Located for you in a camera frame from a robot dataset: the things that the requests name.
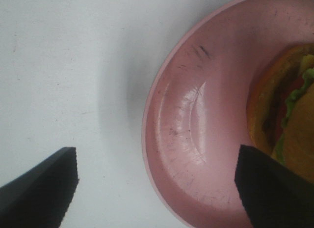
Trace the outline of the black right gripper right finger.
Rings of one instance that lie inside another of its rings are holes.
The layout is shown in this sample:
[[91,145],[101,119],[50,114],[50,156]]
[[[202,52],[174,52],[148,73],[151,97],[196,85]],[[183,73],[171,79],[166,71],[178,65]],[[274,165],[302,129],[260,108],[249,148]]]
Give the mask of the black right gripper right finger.
[[257,148],[241,145],[235,184],[255,228],[312,228],[314,186]]

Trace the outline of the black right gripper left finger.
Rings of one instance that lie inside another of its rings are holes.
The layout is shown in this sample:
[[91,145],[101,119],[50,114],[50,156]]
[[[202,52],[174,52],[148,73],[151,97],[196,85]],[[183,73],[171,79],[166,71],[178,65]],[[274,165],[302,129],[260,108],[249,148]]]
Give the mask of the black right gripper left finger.
[[79,183],[75,147],[64,147],[0,188],[2,228],[58,228]]

